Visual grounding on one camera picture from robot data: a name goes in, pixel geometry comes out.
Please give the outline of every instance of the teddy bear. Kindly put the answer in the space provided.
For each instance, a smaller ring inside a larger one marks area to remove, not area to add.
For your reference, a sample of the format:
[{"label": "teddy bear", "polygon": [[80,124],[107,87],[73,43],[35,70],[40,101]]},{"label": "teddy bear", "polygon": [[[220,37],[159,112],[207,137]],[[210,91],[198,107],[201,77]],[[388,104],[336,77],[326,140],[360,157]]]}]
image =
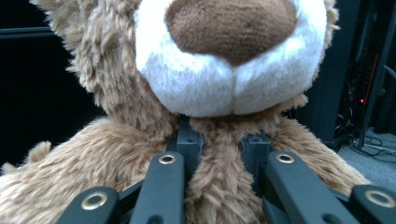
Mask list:
[{"label": "teddy bear", "polygon": [[68,71],[106,116],[0,177],[1,223],[54,223],[83,190],[145,178],[180,116],[205,139],[185,191],[188,223],[263,223],[240,142],[264,133],[328,187],[367,184],[282,112],[307,103],[338,15],[333,0],[31,0],[73,56]]}]

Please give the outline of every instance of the teddy bear nose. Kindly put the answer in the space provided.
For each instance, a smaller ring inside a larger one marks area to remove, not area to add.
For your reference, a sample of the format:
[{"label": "teddy bear nose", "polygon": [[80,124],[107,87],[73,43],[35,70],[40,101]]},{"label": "teddy bear nose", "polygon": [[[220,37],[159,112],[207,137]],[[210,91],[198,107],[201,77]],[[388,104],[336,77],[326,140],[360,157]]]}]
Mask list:
[{"label": "teddy bear nose", "polygon": [[165,20],[182,51],[237,66],[290,36],[296,9],[288,0],[175,0]]}]

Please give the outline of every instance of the screw hole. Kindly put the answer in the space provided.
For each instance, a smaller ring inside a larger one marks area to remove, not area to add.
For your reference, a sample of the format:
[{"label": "screw hole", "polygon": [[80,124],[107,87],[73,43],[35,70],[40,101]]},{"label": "screw hole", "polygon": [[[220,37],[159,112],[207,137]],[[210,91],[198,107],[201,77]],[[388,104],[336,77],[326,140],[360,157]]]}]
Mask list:
[{"label": "screw hole", "polygon": [[81,203],[81,207],[84,210],[94,210],[107,201],[107,195],[103,192],[95,192],[90,195],[88,195],[84,201]]},{"label": "screw hole", "polygon": [[163,224],[163,217],[155,215],[148,219],[148,224]]},{"label": "screw hole", "polygon": [[292,163],[294,162],[294,158],[286,155],[286,154],[279,154],[276,156],[276,159],[283,162],[283,163]]},{"label": "screw hole", "polygon": [[387,208],[396,206],[395,200],[382,191],[370,189],[367,190],[364,195],[370,202],[375,203],[376,205]]},{"label": "screw hole", "polygon": [[258,142],[261,141],[261,139],[258,138],[258,137],[252,137],[252,138],[250,139],[250,141],[252,141],[252,142],[254,142],[254,143],[258,143]]},{"label": "screw hole", "polygon": [[336,217],[335,215],[332,214],[325,214],[322,216],[323,221],[329,224],[341,224],[342,221],[340,218]]},{"label": "screw hole", "polygon": [[176,157],[172,155],[164,155],[160,157],[160,163],[162,164],[170,164],[176,161]]}]

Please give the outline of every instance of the floor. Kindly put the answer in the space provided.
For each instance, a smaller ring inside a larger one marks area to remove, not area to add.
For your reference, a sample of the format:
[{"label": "floor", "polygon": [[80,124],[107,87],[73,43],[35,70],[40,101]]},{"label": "floor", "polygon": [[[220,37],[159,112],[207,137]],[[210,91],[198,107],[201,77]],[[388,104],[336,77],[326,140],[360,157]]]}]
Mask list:
[{"label": "floor", "polygon": [[359,142],[355,139],[342,146],[338,154],[373,184],[396,191],[396,136],[369,129],[364,140],[361,150],[354,147]]}]

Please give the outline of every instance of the metal ring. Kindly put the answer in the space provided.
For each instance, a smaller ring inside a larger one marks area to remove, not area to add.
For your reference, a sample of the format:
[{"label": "metal ring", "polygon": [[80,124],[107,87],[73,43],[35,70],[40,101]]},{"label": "metal ring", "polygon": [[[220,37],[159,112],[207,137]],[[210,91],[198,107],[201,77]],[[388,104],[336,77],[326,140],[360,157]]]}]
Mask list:
[{"label": "metal ring", "polygon": [[[387,207],[387,208],[392,208],[392,207],[396,206],[395,200],[392,197],[390,197],[388,194],[386,194],[382,191],[369,189],[369,190],[366,190],[364,195],[370,202],[375,203],[379,206]],[[383,197],[386,201],[383,202],[383,201],[378,200],[375,197],[375,195],[379,195],[379,196]]]},{"label": "metal ring", "polygon": [[[92,199],[93,197],[99,197],[100,200],[98,202],[91,203],[90,199]],[[96,208],[102,206],[103,204],[105,204],[106,201],[107,201],[107,195],[101,191],[97,191],[97,192],[94,192],[94,193],[88,195],[84,199],[84,201],[82,201],[81,207],[84,210],[93,210],[93,209],[96,209]]]},{"label": "metal ring", "polygon": [[162,164],[171,164],[176,161],[176,157],[172,155],[164,155],[160,157],[160,163]]},{"label": "metal ring", "polygon": [[294,162],[294,158],[287,155],[287,154],[279,154],[276,155],[276,159],[283,162],[283,163],[292,163]]}]

